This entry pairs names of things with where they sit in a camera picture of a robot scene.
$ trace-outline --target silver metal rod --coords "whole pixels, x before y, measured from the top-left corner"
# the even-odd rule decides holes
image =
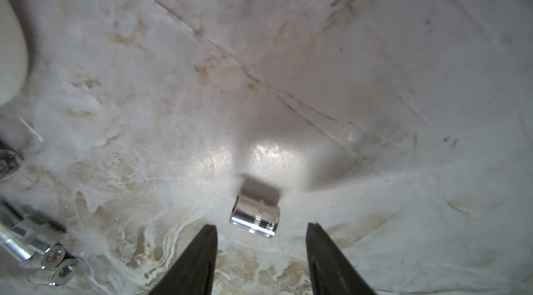
[[[35,251],[24,245],[21,238],[13,236],[9,228],[2,223],[0,223],[0,244],[18,261],[29,259],[35,254]]]

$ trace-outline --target chrome socket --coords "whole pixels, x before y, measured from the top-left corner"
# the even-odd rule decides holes
[[[279,207],[253,194],[241,191],[231,210],[230,222],[250,233],[272,238],[279,224]]]

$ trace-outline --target metal part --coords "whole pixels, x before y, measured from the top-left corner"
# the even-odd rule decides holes
[[[0,244],[18,261],[31,258],[35,251],[31,250],[21,238],[13,236],[9,228],[0,223]]]
[[[21,261],[19,265],[24,268],[53,269],[59,265],[67,254],[63,245],[52,246],[44,255],[35,255],[28,260]]]
[[[0,203],[0,244],[18,261],[29,259],[35,254],[24,241],[11,232],[11,228],[22,218],[5,203]]]
[[[0,144],[0,179],[10,173],[17,171],[22,162],[22,157],[16,152],[5,149],[5,146]]]
[[[313,294],[376,295],[318,223],[308,225],[305,246]]]
[[[279,207],[241,191],[231,211],[230,222],[249,232],[274,237],[279,224]]]
[[[37,270],[35,275],[32,276],[30,280],[31,283],[37,285],[61,286],[69,282],[70,279],[74,277],[77,268],[78,261],[74,258],[67,258],[52,270]]]
[[[209,295],[217,259],[217,228],[205,225],[149,295]]]
[[[13,227],[12,231],[21,237],[26,245],[40,254],[47,252],[65,235],[65,232],[56,226],[32,217],[23,219]]]

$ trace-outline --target scratched white surface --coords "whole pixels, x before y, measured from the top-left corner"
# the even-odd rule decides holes
[[[310,294],[310,221],[379,293],[533,292],[533,0],[11,1],[0,195],[81,267],[39,288],[2,252],[2,293],[147,293],[209,223],[214,294]],[[282,191],[274,239],[228,224],[243,176]]]

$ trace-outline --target white rounded object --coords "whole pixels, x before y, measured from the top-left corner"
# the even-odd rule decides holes
[[[22,87],[28,72],[28,49],[8,0],[0,0],[0,105]]]

